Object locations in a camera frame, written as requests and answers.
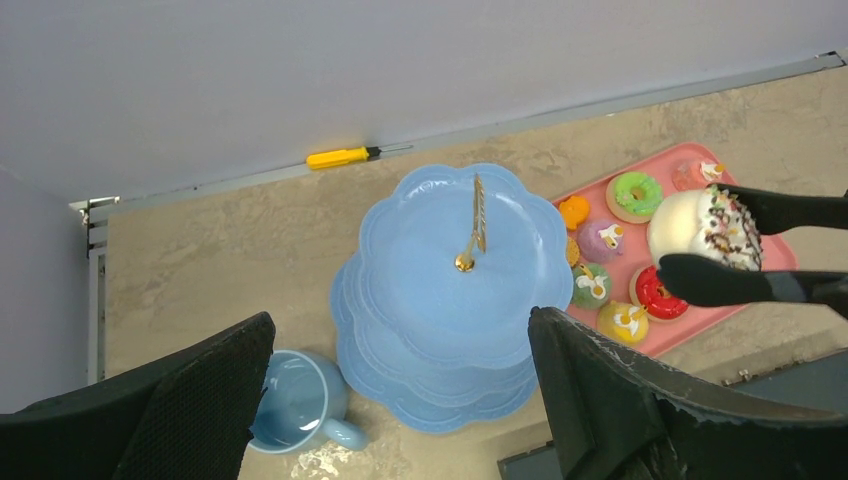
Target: red frosted donut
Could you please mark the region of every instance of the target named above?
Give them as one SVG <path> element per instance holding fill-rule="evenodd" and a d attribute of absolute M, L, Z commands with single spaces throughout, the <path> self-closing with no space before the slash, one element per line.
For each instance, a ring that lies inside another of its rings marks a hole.
<path fill-rule="evenodd" d="M 683 315 L 689 308 L 685 301 L 671 296 L 657 276 L 657 267 L 645 267 L 630 282 L 630 299 L 644 305 L 651 320 L 668 322 Z"/>

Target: gold handle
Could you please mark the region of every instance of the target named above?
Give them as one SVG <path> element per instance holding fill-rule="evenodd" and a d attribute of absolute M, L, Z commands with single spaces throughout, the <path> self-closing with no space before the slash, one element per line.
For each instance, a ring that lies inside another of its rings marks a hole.
<path fill-rule="evenodd" d="M 471 228 L 471 238 L 465 251 L 456 256 L 454 265 L 460 272 L 470 272 L 474 268 L 474 257 L 471 255 L 474 245 L 480 253 L 486 253 L 486 193 L 483 190 L 483 180 L 479 174 L 474 175 L 474 225 Z"/>

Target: screwdriver handle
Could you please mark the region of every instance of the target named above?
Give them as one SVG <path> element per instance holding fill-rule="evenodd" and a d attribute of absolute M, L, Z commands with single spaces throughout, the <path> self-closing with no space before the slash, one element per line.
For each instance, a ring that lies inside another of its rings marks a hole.
<path fill-rule="evenodd" d="M 376 155 L 379 155 L 379 150 L 373 147 L 334 150 L 310 155 L 306 157 L 306 164 L 312 170 L 320 170 L 322 168 L 340 167 L 349 163 L 364 162 Z"/>

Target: pink tray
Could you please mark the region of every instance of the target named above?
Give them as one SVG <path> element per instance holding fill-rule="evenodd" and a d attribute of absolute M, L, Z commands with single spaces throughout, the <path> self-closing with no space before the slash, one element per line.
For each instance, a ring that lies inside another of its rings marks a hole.
<path fill-rule="evenodd" d="M 684 160 L 719 162 L 707 147 L 697 143 L 682 143 L 552 202 L 555 206 L 559 206 L 569 196 L 581 195 L 589 200 L 591 206 L 589 220 L 608 218 L 616 221 L 624 228 L 624 237 L 622 240 L 625 242 L 624 255 L 603 264 L 604 268 L 607 269 L 612 277 L 613 287 L 611 298 L 613 300 L 630 302 L 630 295 L 628 293 L 630 279 L 637 270 L 651 263 L 651 256 L 648 252 L 647 224 L 633 225 L 617 220 L 607 208 L 605 198 L 607 182 L 620 173 L 638 170 L 655 177 L 662 185 L 665 194 L 671 195 L 677 192 L 677 189 L 671 183 L 671 172 Z M 737 184 L 728 171 L 725 171 L 722 182 L 733 185 Z M 790 270 L 798 267 L 798 259 L 792 253 L 789 245 L 779 235 L 763 237 L 763 250 L 765 252 L 765 264 L 763 268 L 765 270 Z M 745 306 L 719 308 L 689 307 L 689 310 L 679 320 L 673 323 L 660 324 L 651 322 L 648 337 L 644 343 L 639 345 L 637 350 L 651 357 L 661 355 L 743 308 Z M 595 328 L 596 310 L 584 310 L 572 305 L 568 307 L 567 312 L 574 318 Z"/>

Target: mug handle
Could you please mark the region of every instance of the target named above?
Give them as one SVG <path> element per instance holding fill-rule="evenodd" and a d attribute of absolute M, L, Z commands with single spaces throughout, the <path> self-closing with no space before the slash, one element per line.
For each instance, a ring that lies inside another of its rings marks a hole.
<path fill-rule="evenodd" d="M 334 442 L 348 450 L 364 450 L 368 436 L 356 425 L 335 418 L 324 419 L 321 431 Z"/>

